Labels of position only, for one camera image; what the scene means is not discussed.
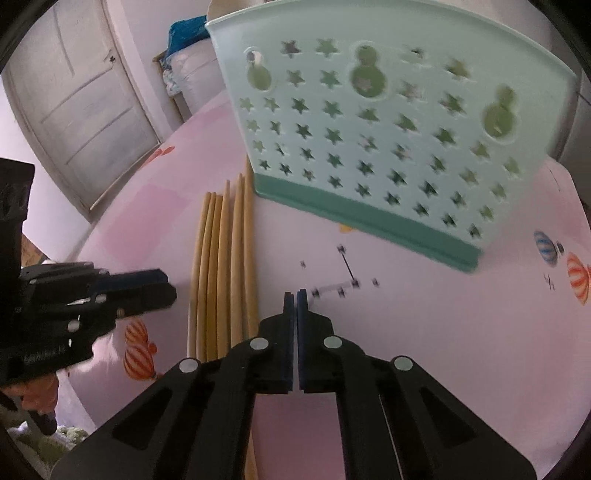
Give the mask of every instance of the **orange striped balloon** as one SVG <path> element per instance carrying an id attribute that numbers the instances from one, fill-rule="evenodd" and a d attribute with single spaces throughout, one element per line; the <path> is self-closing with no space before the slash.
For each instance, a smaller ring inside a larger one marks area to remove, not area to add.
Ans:
<path id="1" fill-rule="evenodd" d="M 148 347 L 141 343 L 127 346 L 123 365 L 125 373 L 132 380 L 156 380 L 157 374 L 152 355 Z"/>
<path id="2" fill-rule="evenodd" d="M 139 317 L 133 317 L 131 322 L 125 328 L 125 343 L 132 345 L 134 343 L 142 343 L 148 347 L 152 355 L 158 352 L 158 348 L 148 338 L 148 329 L 145 323 Z"/>
<path id="3" fill-rule="evenodd" d="M 585 305 L 589 298 L 590 272 L 579 260 L 579 257 L 573 253 L 569 253 L 566 265 L 569 269 L 570 286 L 573 287 L 574 296 L 581 302 L 581 305 Z"/>

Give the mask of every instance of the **bamboo stick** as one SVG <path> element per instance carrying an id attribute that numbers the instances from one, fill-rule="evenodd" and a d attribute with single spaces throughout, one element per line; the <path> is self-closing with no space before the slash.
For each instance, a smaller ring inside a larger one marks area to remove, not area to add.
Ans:
<path id="1" fill-rule="evenodd" d="M 207 275 L 207 339 L 206 358 L 210 362 L 217 360 L 217 252 L 220 244 L 220 218 L 222 216 L 222 196 L 216 196 L 213 212 L 212 244 L 209 251 L 209 273 Z"/>
<path id="2" fill-rule="evenodd" d="M 195 253 L 193 255 L 193 272 L 191 273 L 191 293 L 189 298 L 189 324 L 187 326 L 187 356 L 197 357 L 197 300 L 199 297 L 199 270 L 201 269 L 201 254 L 203 251 L 203 238 L 207 225 L 207 213 L 209 211 L 209 200 L 212 194 L 207 192 L 203 198 L 201 207 L 201 219 L 197 241 L 195 242 Z"/>
<path id="3" fill-rule="evenodd" d="M 242 214 L 244 178 L 238 177 L 232 222 L 232 252 L 230 255 L 230 343 L 232 347 L 244 340 L 242 328 Z"/>
<path id="4" fill-rule="evenodd" d="M 199 292 L 197 294 L 197 358 L 205 362 L 207 359 L 206 348 L 206 323 L 207 323 L 207 276 L 209 273 L 209 251 L 212 243 L 213 213 L 216 204 L 216 194 L 209 197 L 205 233 L 203 235 L 203 248 L 201 253 L 201 266 L 199 268 Z"/>
<path id="5" fill-rule="evenodd" d="M 256 290 L 256 263 L 254 245 L 254 173 L 246 158 L 246 180 L 244 187 L 244 287 L 246 296 L 246 318 L 248 338 L 258 334 L 258 293 Z"/>
<path id="6" fill-rule="evenodd" d="M 252 432 L 248 437 L 248 447 L 246 448 L 244 478 L 245 480 L 258 480 L 258 470 L 256 468 L 255 446 L 252 441 Z"/>
<path id="7" fill-rule="evenodd" d="M 230 318 L 229 318 L 229 289 L 230 269 L 228 252 L 230 247 L 230 182 L 226 181 L 226 188 L 222 200 L 222 214 L 220 217 L 220 237 L 217 253 L 217 357 L 228 354 L 230 347 Z"/>

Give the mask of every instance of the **door panel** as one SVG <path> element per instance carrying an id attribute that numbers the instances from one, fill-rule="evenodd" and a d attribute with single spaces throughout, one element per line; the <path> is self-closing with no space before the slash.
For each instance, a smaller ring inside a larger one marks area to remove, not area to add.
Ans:
<path id="1" fill-rule="evenodd" d="M 59 0 L 17 47 L 8 73 L 50 167 L 87 209 L 158 144 L 99 0 Z"/>

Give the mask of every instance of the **wall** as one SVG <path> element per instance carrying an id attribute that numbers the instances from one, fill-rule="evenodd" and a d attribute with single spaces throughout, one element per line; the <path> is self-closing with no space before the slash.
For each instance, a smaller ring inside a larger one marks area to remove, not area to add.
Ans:
<path id="1" fill-rule="evenodd" d="M 103 0 L 113 35 L 140 101 L 160 140 L 180 125 L 158 67 L 152 59 L 168 47 L 168 29 L 207 13 L 209 0 Z"/>
<path id="2" fill-rule="evenodd" d="M 64 261 L 85 237 L 90 225 L 41 166 L 18 126 L 1 81 L 0 157 L 35 165 L 29 215 L 23 233 L 49 258 Z"/>

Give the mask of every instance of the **light green basket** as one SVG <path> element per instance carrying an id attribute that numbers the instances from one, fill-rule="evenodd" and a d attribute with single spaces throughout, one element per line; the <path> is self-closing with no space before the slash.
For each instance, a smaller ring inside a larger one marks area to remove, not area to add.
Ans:
<path id="1" fill-rule="evenodd" d="M 473 270 L 575 81 L 425 0 L 276 0 L 207 24 L 263 197 Z"/>

